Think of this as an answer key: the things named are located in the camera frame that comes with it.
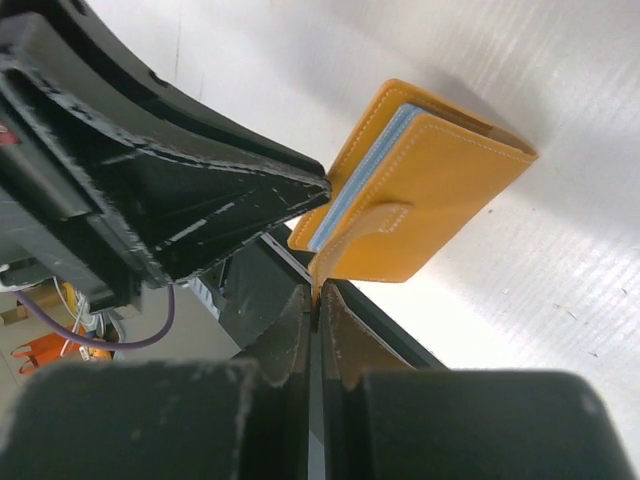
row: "wallet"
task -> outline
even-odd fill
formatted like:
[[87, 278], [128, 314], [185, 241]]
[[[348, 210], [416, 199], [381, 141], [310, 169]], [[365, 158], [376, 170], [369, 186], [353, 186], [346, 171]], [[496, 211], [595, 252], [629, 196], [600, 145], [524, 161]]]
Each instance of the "wallet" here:
[[537, 158], [516, 136], [400, 80], [387, 82], [328, 178], [331, 202], [289, 238], [327, 278], [404, 282]]

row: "orange object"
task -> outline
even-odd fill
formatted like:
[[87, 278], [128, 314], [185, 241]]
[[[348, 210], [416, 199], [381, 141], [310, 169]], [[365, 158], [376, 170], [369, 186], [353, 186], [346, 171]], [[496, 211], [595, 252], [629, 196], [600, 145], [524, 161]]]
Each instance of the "orange object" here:
[[331, 203], [304, 215], [289, 237], [294, 250], [316, 253], [313, 305], [327, 278], [407, 281], [536, 158], [471, 113], [387, 82], [327, 174]]
[[[85, 330], [81, 326], [78, 334], [84, 335], [85, 333]], [[57, 333], [50, 333], [15, 348], [11, 352], [12, 357], [27, 358], [27, 361], [25, 361], [18, 370], [20, 375], [30, 375], [38, 367], [46, 365], [47, 363], [55, 362], [62, 358], [60, 356], [60, 350], [62, 350], [65, 341], [66, 339]], [[74, 343], [67, 348], [65, 354], [77, 352], [79, 349], [80, 345]]]
[[[108, 345], [108, 342], [106, 340], [103, 340], [101, 338], [97, 340], [105, 342], [104, 343], [105, 346]], [[111, 352], [108, 350], [102, 350], [100, 348], [94, 348], [94, 347], [81, 347], [81, 349], [82, 348], [87, 349], [87, 355], [89, 357], [89, 361], [91, 362], [108, 362], [113, 360], [113, 357], [111, 356]]]
[[76, 304], [76, 294], [73, 290], [73, 286], [70, 283], [64, 282], [62, 284], [62, 295], [64, 295], [65, 300], [67, 301], [67, 306], [74, 313], [78, 314], [78, 305]]

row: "wire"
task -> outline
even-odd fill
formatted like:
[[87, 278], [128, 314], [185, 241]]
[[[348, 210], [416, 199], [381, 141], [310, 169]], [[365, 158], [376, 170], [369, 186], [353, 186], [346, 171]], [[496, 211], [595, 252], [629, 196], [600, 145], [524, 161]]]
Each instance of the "wire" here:
[[100, 338], [104, 338], [104, 336], [107, 333], [107, 326], [104, 323], [104, 316], [99, 313], [98, 315], [98, 324], [96, 325], [96, 332], [98, 332], [98, 325], [100, 325], [100, 327], [102, 328], [102, 330], [100, 331], [100, 334], [98, 335]]
[[[78, 333], [78, 327], [80, 326], [80, 318], [82, 318], [82, 310], [84, 309], [85, 303], [86, 303], [86, 299], [85, 297], [82, 297], [82, 300], [80, 300], [80, 303], [78, 304], [78, 313], [76, 314], [76, 321], [73, 323], [73, 327], [71, 327], [72, 333]], [[60, 350], [60, 356], [64, 357], [65, 350], [67, 349], [67, 347], [72, 347], [73, 345], [74, 345], [73, 342], [67, 338], [67, 340], [64, 342], [64, 345], [62, 345], [62, 349]]]
[[[81, 301], [77, 303], [77, 307], [76, 308], [78, 309], [78, 311], [74, 314], [71, 311], [71, 307], [67, 303], [67, 300], [64, 298], [64, 295], [62, 295], [62, 291], [60, 289], [60, 284], [58, 283], [58, 278], [57, 277], [53, 277], [53, 284], [56, 287], [56, 291], [58, 292], [58, 296], [60, 297], [60, 300], [62, 301], [62, 304], [64, 305], [64, 308], [67, 309], [67, 312], [69, 312], [69, 315], [71, 315], [71, 317], [75, 320], [73, 322], [73, 327], [71, 328], [71, 331], [73, 333], [77, 333], [78, 332], [78, 327], [80, 325], [80, 318], [82, 317], [82, 309], [84, 308], [85, 297], [82, 297]], [[64, 342], [64, 345], [62, 345], [62, 348], [60, 349], [60, 356], [61, 357], [64, 357], [65, 351], [67, 350], [67, 347], [69, 346], [69, 344], [71, 344], [71, 346], [73, 346], [73, 342], [71, 342], [71, 340], [67, 339], [67, 341]]]
[[29, 298], [29, 296], [25, 292], [18, 291], [18, 292], [12, 292], [12, 293], [16, 296], [18, 300], [20, 300], [20, 303], [22, 303], [22, 305], [24, 305], [26, 308], [28, 308], [31, 311], [31, 313], [33, 313], [35, 317], [40, 319], [42, 322], [46, 323], [49, 327], [51, 327], [51, 329], [54, 332], [56, 332], [61, 337], [71, 340], [74, 343], [84, 345], [85, 347], [99, 348], [101, 350], [108, 350], [112, 352], [119, 351], [119, 350], [136, 350], [138, 348], [148, 347], [149, 345], [152, 345], [158, 342], [159, 340], [164, 338], [164, 336], [167, 333], [169, 333], [169, 330], [171, 330], [171, 327], [173, 326], [173, 320], [175, 319], [175, 316], [176, 316], [176, 296], [173, 291], [173, 287], [169, 285], [167, 287], [167, 304], [168, 304], [167, 305], [167, 321], [164, 323], [163, 327], [158, 331], [158, 333], [150, 336], [149, 338], [146, 338], [144, 340], [139, 340], [137, 342], [110, 344], [108, 342], [105, 343], [105, 342], [100, 342], [98, 340], [85, 338], [82, 335], [78, 335], [76, 333], [70, 332], [69, 330], [64, 328], [62, 325], [60, 325], [58, 322], [56, 322], [53, 318], [51, 318], [49, 315], [47, 315], [38, 306], [37, 303], [35, 303], [33, 300]]

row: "red label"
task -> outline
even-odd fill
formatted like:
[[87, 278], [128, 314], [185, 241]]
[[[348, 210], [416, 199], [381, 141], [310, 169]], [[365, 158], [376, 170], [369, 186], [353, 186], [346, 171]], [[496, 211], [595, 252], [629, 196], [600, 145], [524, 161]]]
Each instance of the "red label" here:
[[13, 134], [2, 120], [0, 120], [0, 147], [20, 143], [17, 135]]

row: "wallet strap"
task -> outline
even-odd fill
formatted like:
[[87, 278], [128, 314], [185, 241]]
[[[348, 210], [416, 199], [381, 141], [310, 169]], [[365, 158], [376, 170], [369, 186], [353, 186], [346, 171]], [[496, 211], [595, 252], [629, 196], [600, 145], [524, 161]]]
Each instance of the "wallet strap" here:
[[404, 203], [383, 203], [367, 208], [354, 218], [344, 229], [338, 231], [325, 246], [313, 257], [309, 264], [311, 275], [311, 295], [314, 318], [320, 307], [322, 285], [331, 277], [333, 270], [349, 248], [358, 238], [375, 233], [390, 234], [409, 213], [412, 205]]

